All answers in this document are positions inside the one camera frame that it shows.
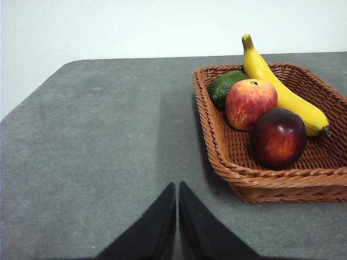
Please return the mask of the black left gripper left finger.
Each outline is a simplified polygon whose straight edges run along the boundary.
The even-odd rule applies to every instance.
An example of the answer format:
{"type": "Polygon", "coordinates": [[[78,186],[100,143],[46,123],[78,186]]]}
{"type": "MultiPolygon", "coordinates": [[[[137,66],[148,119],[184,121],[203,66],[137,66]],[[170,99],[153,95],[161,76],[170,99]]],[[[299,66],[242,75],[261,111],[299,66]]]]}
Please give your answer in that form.
{"type": "Polygon", "coordinates": [[[176,191],[174,183],[169,183],[144,214],[97,259],[161,259],[172,247],[175,232],[176,191]]]}

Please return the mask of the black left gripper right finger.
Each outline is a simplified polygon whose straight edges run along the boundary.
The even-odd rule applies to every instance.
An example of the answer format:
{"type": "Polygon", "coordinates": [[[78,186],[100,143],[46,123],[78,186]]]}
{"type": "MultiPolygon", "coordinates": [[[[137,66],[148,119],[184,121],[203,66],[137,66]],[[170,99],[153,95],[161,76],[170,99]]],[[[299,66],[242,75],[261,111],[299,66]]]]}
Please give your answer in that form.
{"type": "Polygon", "coordinates": [[[259,259],[226,228],[185,183],[179,184],[179,224],[197,259],[259,259]]]}

